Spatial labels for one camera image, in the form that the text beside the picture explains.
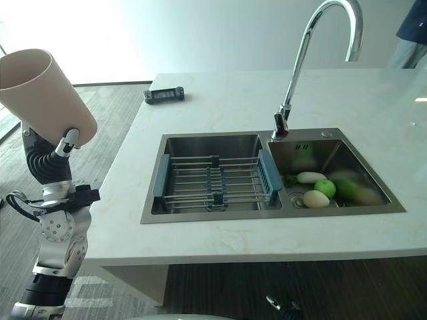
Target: gray carpet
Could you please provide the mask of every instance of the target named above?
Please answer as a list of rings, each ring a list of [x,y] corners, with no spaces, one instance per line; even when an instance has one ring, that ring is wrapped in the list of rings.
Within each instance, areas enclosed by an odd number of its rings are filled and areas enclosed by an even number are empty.
[[[77,92],[98,122],[98,133],[71,156],[76,182],[100,188],[149,85],[80,87]],[[40,184],[30,175],[19,130],[0,144],[0,196],[21,190],[40,199]],[[0,209],[0,316],[19,300],[31,275],[38,247],[38,225],[6,205]],[[157,313],[144,301],[81,270],[73,284],[63,319],[127,319]]]

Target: white cup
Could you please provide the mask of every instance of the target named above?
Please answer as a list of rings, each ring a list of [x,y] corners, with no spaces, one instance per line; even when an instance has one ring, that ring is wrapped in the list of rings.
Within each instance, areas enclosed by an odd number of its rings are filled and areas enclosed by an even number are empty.
[[[78,145],[97,131],[85,103],[44,50],[27,49],[0,58],[0,102],[53,145],[69,128],[80,130]]]

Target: faucet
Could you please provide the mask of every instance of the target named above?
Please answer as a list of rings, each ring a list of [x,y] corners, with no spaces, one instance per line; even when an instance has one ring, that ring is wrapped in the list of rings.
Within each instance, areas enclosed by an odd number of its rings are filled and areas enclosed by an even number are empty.
[[[356,61],[358,59],[359,50],[362,46],[363,33],[362,9],[359,2],[357,0],[326,0],[314,11],[304,31],[285,99],[280,105],[279,111],[274,114],[274,121],[276,123],[272,134],[272,139],[274,140],[280,140],[288,135],[288,117],[292,108],[291,98],[294,94],[298,77],[300,76],[302,63],[306,58],[308,44],[312,38],[314,27],[324,12],[334,5],[343,7],[350,20],[350,43],[348,45],[346,61]]]

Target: sink drain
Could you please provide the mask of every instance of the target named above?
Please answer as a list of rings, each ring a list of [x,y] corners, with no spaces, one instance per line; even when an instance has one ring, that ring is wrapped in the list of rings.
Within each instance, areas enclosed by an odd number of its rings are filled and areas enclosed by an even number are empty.
[[[289,195],[291,204],[297,209],[307,208],[304,205],[304,194],[302,192],[291,192]]]

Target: white countertop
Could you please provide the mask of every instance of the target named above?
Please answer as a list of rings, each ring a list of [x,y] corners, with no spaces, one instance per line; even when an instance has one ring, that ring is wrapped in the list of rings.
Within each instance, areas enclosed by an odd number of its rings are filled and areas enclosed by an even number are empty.
[[[139,223],[163,133],[269,130],[290,71],[158,75],[187,99],[142,104],[92,205],[100,265],[357,259],[427,254],[427,71],[302,71],[290,129],[338,127],[407,213]]]

